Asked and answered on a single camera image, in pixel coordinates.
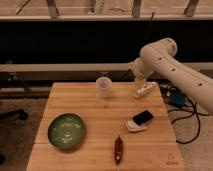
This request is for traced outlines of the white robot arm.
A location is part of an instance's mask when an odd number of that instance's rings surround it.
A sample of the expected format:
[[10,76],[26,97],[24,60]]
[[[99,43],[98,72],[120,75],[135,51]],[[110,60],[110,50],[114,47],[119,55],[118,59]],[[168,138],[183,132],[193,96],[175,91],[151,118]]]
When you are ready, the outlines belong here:
[[138,80],[159,73],[213,115],[213,79],[178,62],[174,58],[176,53],[176,42],[163,38],[143,46],[140,56],[129,67]]

